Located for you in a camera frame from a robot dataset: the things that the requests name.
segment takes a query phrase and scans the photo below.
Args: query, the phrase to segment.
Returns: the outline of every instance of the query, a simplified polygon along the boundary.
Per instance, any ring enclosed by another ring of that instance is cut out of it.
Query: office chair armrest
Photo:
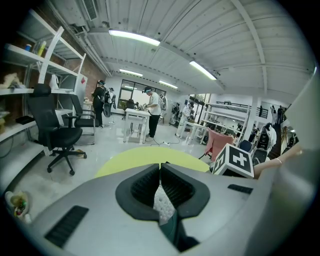
[[[46,139],[46,145],[47,145],[48,149],[50,151],[53,150],[53,148],[51,146],[50,133],[58,130],[58,127],[50,127],[50,126],[48,126],[48,127],[41,128],[41,130],[44,131],[45,139]]]
[[[44,130],[47,133],[51,133],[51,132],[58,130],[58,127],[51,127],[51,126],[50,127],[43,127],[43,128],[41,128],[41,130]]]
[[[82,109],[82,111],[93,112],[94,114],[96,113],[94,110],[86,110],[86,109]]]
[[[68,128],[72,127],[72,119],[77,119],[77,118],[79,118],[79,116],[76,116],[76,115],[69,115],[64,117],[64,119],[68,119]]]
[[[95,116],[93,114],[76,114],[78,117],[85,117],[85,116],[90,116],[92,119],[95,119]]]

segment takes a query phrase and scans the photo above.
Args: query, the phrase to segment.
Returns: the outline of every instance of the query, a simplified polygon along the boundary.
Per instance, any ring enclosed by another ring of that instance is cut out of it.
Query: brick wall
[[[43,2],[38,7],[34,8],[34,10],[55,30],[57,30],[62,24],[59,20],[54,16],[49,6]],[[69,34],[68,31],[64,31],[62,34],[63,39],[65,39],[73,48],[75,48],[81,55],[85,52],[82,50],[80,45],[74,40],[74,38]],[[15,37],[8,40],[8,43],[20,47],[22,49],[25,48],[26,44],[34,45],[33,42],[25,39],[24,37],[15,34]],[[46,50],[43,51],[42,57],[46,54]],[[61,58],[58,58],[55,55],[51,56],[50,59],[52,62],[55,62],[61,66],[64,66],[67,69],[74,70],[79,64],[80,59],[70,59],[65,64],[65,61]],[[17,73],[20,81],[23,83],[25,77],[26,68],[23,66],[1,63],[0,64],[0,83],[4,82],[4,76],[10,73]],[[90,57],[86,56],[81,74],[88,78],[85,95],[91,99],[91,92],[95,90],[97,80],[104,80],[106,75],[93,63]],[[37,70],[32,70],[29,81],[29,88],[33,88],[38,83],[39,72]],[[50,74],[46,74],[44,83],[49,84],[51,79]],[[15,118],[21,117],[22,113],[22,95],[11,95],[11,96],[0,96],[0,104],[5,105],[6,110],[10,112],[5,120],[14,120]]]

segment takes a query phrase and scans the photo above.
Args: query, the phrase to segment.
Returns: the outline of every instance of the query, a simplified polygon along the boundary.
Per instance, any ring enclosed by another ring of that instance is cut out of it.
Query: glossy floor
[[[113,118],[114,124],[96,129],[94,145],[75,146],[75,149],[86,152],[87,159],[78,156],[69,157],[75,171],[74,176],[70,176],[69,166],[64,159],[54,165],[52,172],[48,173],[47,166],[54,157],[40,154],[16,177],[10,189],[14,192],[20,190],[27,192],[30,200],[29,213],[31,220],[34,220],[42,210],[54,201],[92,179],[104,163],[115,155],[135,147],[150,147],[151,144],[155,143],[154,141],[142,143],[142,138],[137,132],[138,125],[134,125],[135,131],[130,134],[128,132],[129,137],[126,142],[123,142],[125,120],[122,120],[120,115],[114,115]],[[113,118],[104,118],[104,124],[108,124]],[[158,143],[177,143],[170,144],[169,147],[186,152],[196,158],[203,155],[205,146],[200,145],[198,139],[188,145],[186,137],[190,135],[189,132],[185,132],[183,139],[179,140],[175,137],[176,131],[177,128],[168,124],[158,124],[154,139]],[[210,163],[208,156],[201,160]]]

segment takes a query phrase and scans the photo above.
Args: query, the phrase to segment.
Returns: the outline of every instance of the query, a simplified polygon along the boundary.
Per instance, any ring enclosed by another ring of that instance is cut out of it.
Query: white shelf
[[[211,121],[204,120],[204,119],[202,119],[200,122],[210,123],[210,124],[213,124],[213,125],[216,125],[216,126],[220,126],[220,127],[227,128],[227,129],[229,129],[229,130],[235,131],[236,133],[242,134],[242,131],[239,131],[239,130],[237,130],[237,129],[232,129],[232,128],[230,128],[230,127],[226,127],[226,126],[224,126],[224,125],[222,125],[222,124],[219,124],[219,123],[216,123],[216,122],[211,122]]]
[[[55,113],[59,119],[59,116],[63,116],[66,114],[70,114],[72,113],[73,110],[72,109],[56,109]],[[32,122],[28,122],[26,124],[20,124],[20,123],[5,123],[4,127],[5,127],[5,131],[4,133],[0,134],[0,142],[4,141],[5,139],[27,129],[33,126],[36,126],[36,121],[32,121]]]
[[[36,62],[44,62],[44,60],[44,58],[17,46],[8,43],[4,46],[3,62],[17,63],[19,65],[27,66]]]
[[[42,150],[44,150],[42,145],[28,141],[14,147],[8,156],[0,159],[0,195],[4,193],[18,173]]]
[[[34,89],[0,89],[0,95],[32,94]],[[52,94],[75,94],[73,91],[51,90]]]
[[[0,95],[11,95],[11,94],[32,94],[34,89],[0,89]]]
[[[19,28],[19,32],[31,38],[34,42],[45,39],[46,45],[49,46],[52,38],[56,35],[56,30],[53,29],[43,18],[41,18],[34,10],[29,11],[29,15],[25,18],[23,24]],[[62,37],[59,38],[59,42],[56,44],[54,50],[56,55],[63,59],[81,59],[81,56],[69,43],[67,43]]]
[[[224,117],[224,118],[229,118],[229,119],[235,119],[235,120],[238,120],[238,121],[241,121],[241,122],[245,122],[244,119],[241,119],[241,118],[238,118],[238,117],[234,117],[234,116],[230,116],[230,115],[226,115],[226,114],[218,114],[218,113],[209,112],[209,111],[206,111],[206,113],[209,114],[209,115],[215,115],[215,116],[219,116],[219,117]]]
[[[3,59],[2,61],[11,63],[11,64],[19,64],[27,66],[29,64],[33,64],[36,62],[43,63],[45,61],[44,58],[30,52],[27,50],[24,50],[22,48],[16,47],[11,44],[6,44],[4,46],[4,53],[3,53]],[[64,75],[73,75],[78,76],[76,72],[73,72],[63,66],[60,66],[52,61],[48,62],[47,71],[53,74],[57,74],[60,76]]]
[[[213,108],[219,108],[219,109],[225,109],[225,110],[233,110],[238,112],[247,113],[248,108],[244,106],[232,106],[232,105],[224,105],[224,104],[218,104],[218,103],[210,103],[209,106]]]
[[[5,123],[5,131],[4,133],[0,134],[0,142],[4,141],[5,139],[27,129],[32,126],[36,125],[36,121],[28,122],[26,124],[20,124],[20,123]]]

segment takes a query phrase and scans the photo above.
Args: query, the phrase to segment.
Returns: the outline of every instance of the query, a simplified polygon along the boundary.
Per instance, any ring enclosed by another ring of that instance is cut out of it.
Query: pink chair
[[[207,128],[206,130],[209,133],[209,139],[208,143],[206,144],[204,154],[199,159],[201,159],[203,156],[208,155],[209,153],[212,153],[212,155],[209,156],[211,158],[211,161],[214,162],[216,161],[217,155],[227,143],[233,145],[234,138],[232,136],[217,133],[209,128]]]

